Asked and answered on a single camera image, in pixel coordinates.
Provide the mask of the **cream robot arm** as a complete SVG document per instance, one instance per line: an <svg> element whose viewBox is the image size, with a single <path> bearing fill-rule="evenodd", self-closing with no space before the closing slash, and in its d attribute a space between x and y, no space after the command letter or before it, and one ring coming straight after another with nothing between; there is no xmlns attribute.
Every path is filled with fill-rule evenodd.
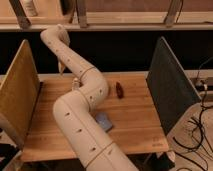
<svg viewBox="0 0 213 171"><path fill-rule="evenodd" d="M79 88L54 102L53 116L86 171L138 171L90 114L108 96L102 73L69 47L69 35L62 25L42 31L40 37L81 82Z"/></svg>

